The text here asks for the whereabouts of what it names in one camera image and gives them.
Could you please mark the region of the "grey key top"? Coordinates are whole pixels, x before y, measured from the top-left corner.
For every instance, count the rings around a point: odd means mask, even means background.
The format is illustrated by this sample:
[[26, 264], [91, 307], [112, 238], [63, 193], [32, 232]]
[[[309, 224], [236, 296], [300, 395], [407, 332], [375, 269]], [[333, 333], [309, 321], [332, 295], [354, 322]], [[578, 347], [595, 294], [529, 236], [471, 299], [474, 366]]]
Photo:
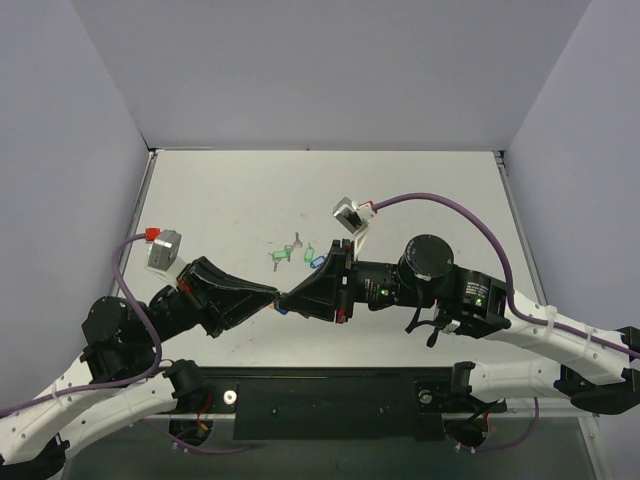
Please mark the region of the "grey key top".
[[295, 249], [299, 249], [304, 246], [303, 242], [300, 239], [300, 234], [298, 232], [295, 232], [295, 239], [293, 242], [293, 246]]

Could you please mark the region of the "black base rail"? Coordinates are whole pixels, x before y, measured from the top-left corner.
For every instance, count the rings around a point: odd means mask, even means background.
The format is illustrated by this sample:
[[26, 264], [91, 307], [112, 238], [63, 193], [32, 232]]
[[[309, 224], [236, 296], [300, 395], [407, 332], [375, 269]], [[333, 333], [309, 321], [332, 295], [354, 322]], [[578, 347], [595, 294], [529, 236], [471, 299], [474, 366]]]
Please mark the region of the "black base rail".
[[204, 367], [204, 397], [167, 414], [168, 430], [201, 445], [229, 427], [234, 440], [439, 441], [461, 433], [482, 441], [485, 403], [463, 386], [457, 367]]

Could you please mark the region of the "green key tag left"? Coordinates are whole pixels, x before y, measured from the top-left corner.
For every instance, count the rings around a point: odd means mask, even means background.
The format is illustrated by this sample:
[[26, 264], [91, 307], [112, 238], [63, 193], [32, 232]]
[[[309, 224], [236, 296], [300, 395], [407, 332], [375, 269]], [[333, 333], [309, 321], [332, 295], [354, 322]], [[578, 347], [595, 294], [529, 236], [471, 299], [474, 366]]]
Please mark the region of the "green key tag left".
[[283, 260], [289, 261], [291, 258], [291, 252], [288, 250], [276, 250], [270, 253], [271, 259], [275, 263], [279, 263]]

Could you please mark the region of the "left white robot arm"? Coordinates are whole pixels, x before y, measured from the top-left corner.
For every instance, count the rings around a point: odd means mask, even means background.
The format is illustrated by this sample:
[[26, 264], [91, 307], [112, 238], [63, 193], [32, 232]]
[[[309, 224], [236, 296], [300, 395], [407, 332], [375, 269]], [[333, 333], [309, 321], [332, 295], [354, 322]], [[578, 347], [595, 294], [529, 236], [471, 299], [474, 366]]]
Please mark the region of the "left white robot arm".
[[35, 399], [2, 411], [2, 478], [48, 479], [125, 426], [205, 407], [211, 393], [200, 368], [192, 360], [163, 366], [163, 342], [195, 326], [217, 337], [279, 298], [204, 257], [150, 270], [165, 286], [149, 303], [129, 293], [96, 300], [82, 324], [87, 345], [71, 366]]

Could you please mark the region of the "grey key by green tag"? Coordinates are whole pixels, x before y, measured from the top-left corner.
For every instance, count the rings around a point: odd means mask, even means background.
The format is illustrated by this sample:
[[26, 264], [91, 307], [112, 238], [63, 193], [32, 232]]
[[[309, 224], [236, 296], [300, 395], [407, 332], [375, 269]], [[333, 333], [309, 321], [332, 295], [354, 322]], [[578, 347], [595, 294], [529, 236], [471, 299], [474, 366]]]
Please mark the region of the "grey key by green tag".
[[284, 246], [284, 251], [286, 253], [287, 261], [290, 262], [291, 261], [291, 257], [292, 257], [292, 253], [294, 251], [294, 246], [291, 245], [291, 244], [285, 245]]

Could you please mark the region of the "blue clear key tag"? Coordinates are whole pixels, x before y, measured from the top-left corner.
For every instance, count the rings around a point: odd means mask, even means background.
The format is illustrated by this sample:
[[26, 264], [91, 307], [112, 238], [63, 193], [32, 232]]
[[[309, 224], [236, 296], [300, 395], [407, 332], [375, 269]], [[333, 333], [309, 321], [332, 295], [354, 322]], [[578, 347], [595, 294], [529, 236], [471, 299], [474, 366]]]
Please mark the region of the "blue clear key tag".
[[309, 266], [311, 269], [317, 269], [320, 266], [322, 266], [325, 261], [326, 261], [326, 256], [319, 255], [310, 262]]

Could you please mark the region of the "green key tag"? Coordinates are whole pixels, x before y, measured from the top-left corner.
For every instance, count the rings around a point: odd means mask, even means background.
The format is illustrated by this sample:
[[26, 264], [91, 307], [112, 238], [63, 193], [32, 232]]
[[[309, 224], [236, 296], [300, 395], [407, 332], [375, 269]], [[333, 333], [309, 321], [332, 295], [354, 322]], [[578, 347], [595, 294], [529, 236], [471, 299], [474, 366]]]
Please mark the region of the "green key tag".
[[311, 264], [314, 258], [315, 258], [315, 249], [311, 244], [308, 244], [304, 252], [303, 260], [305, 263]]
[[291, 252], [288, 250], [276, 250], [270, 253], [271, 259], [275, 263], [279, 263], [283, 260], [289, 261], [291, 258]]

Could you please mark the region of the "green key tag right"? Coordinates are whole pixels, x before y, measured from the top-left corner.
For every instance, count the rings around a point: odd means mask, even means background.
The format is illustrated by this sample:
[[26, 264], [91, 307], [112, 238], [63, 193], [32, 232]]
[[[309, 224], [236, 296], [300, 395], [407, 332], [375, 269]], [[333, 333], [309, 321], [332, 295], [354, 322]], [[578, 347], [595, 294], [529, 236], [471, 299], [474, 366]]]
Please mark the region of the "green key tag right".
[[303, 260], [305, 263], [311, 264], [314, 258], [315, 258], [315, 249], [311, 244], [308, 244], [304, 252]]

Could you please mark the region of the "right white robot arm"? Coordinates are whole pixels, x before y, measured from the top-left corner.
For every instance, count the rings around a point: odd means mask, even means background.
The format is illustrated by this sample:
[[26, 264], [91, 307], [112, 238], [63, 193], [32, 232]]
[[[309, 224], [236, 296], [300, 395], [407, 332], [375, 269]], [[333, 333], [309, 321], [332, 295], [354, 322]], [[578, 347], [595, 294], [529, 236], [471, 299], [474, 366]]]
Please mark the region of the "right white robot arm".
[[505, 282], [457, 266], [444, 240], [419, 235], [395, 264], [359, 260], [352, 242], [336, 241], [324, 263], [277, 306], [335, 323], [351, 319], [357, 304], [372, 311], [406, 307], [414, 311], [407, 332], [432, 327], [429, 348], [441, 335], [456, 335], [536, 354], [519, 362], [456, 363], [446, 394], [459, 409], [478, 401], [528, 398], [565, 399], [600, 415], [638, 406], [639, 372], [631, 366], [638, 330], [597, 330], [531, 300], [516, 313], [511, 306], [516, 297]]

